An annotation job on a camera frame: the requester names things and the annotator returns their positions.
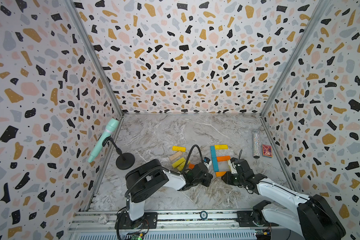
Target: silver glitter tube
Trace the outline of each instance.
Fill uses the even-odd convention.
[[[253,157],[260,157],[260,131],[255,129],[253,132]]]

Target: black mounting plate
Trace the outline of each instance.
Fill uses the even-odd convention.
[[[252,211],[237,211],[237,219],[236,221],[239,223],[240,227],[258,227],[252,222]],[[272,227],[278,226],[278,224],[271,223]]]
[[[149,229],[154,229],[156,228],[157,225],[157,212],[145,212],[144,216],[142,218],[139,218],[135,221],[131,221],[131,219],[129,218],[128,213],[123,212],[121,217],[120,217],[120,223],[119,223],[119,229],[135,229],[138,228],[141,222],[141,219],[144,219],[144,226],[143,229],[147,229],[148,228],[148,224],[149,224]]]

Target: black cable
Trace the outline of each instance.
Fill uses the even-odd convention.
[[[116,235],[117,235],[117,239],[118,239],[118,240],[121,240],[119,228],[120,228],[120,218],[121,218],[121,216],[123,215],[123,212],[127,212],[127,211],[122,210],[121,213],[120,213],[120,215],[119,215],[120,217],[117,216],[117,220],[116,220],[116,221],[117,221],[117,223],[116,223]]]
[[[288,240],[289,239],[289,237],[291,236],[291,230],[289,230],[289,235],[288,235],[288,237],[287,237],[287,239],[286,240]]]
[[[132,186],[129,187],[129,189],[125,192],[124,194],[124,197],[126,197],[127,199],[129,199],[128,195],[129,193],[131,192],[131,190],[139,183],[141,182],[143,179],[145,179],[149,174],[153,173],[154,171],[157,171],[157,170],[164,170],[166,172],[170,172],[167,168],[163,167],[163,166],[157,166],[157,167],[154,167],[150,170],[148,170],[146,173],[144,173],[141,177],[139,177],[139,179],[134,183],[132,184]]]
[[[144,236],[148,233],[148,231],[149,231],[149,222],[148,222],[148,220],[147,219],[144,219],[144,221],[146,221],[147,222],[147,226],[148,226],[148,229],[147,229],[147,232],[146,233],[144,233]]]
[[[144,222],[142,222],[142,224],[143,225],[141,226],[141,228],[139,230],[137,230],[136,232],[133,232],[133,233],[127,233],[127,235],[135,235],[136,233],[141,232],[144,228]]]
[[[199,146],[197,146],[197,145],[195,144],[195,145],[193,145],[193,146],[191,147],[191,150],[189,151],[188,156],[187,156],[187,160],[185,161],[185,165],[184,165],[184,167],[183,167],[183,170],[180,172],[180,174],[183,174],[183,173],[185,172],[185,168],[187,167],[187,164],[188,164],[188,161],[189,161],[189,157],[191,156],[191,153],[192,153],[192,150],[193,150],[194,147],[197,147],[197,149],[198,149],[198,151],[199,151],[199,154],[200,154],[200,159],[201,159],[202,163],[204,163],[204,161],[203,161],[203,156],[202,156],[202,151],[200,150]]]
[[[271,229],[272,229],[271,223],[269,223],[269,227],[265,228],[265,229],[263,230],[263,232],[265,232],[265,231],[268,230],[268,229],[269,229],[269,232],[271,232]]]
[[[252,192],[249,192],[247,188],[245,188],[247,190],[247,193],[248,194],[253,194],[253,191]]]
[[[239,159],[238,159],[238,162],[240,161],[240,157],[241,157],[241,153],[242,153],[242,152],[243,152],[243,150],[241,149],[241,150],[240,150],[240,153],[239,153]],[[235,169],[235,170],[236,170],[235,163],[234,163],[234,162],[231,162],[231,164],[232,164],[233,169]]]

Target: marble floor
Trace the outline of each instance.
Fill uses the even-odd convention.
[[[262,173],[275,182],[288,187],[287,180],[278,160],[261,156],[253,158],[252,131],[259,128],[261,143],[270,145],[258,116],[251,115],[125,115],[116,144],[123,152],[134,154],[136,161],[132,168],[120,170],[115,166],[118,154],[113,151],[106,168],[98,194],[92,200],[91,211],[115,211],[125,207],[125,175],[144,163],[158,159],[172,170],[169,156],[175,152],[172,146],[189,150],[194,144],[200,146],[203,157],[211,158],[210,146],[227,144],[228,150],[216,151],[217,156],[245,158],[254,173]],[[191,163],[200,161],[197,149],[190,157]],[[216,178],[213,166],[211,185],[202,185],[179,192],[162,187],[145,201],[146,210],[193,210],[193,209],[245,209],[252,208],[266,199],[257,194],[248,194],[244,188],[226,185]]]

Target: blue wooden block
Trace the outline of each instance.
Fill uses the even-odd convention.
[[[219,171],[219,166],[217,165],[215,146],[211,146],[211,156],[212,156],[213,170],[215,172],[218,172]]]

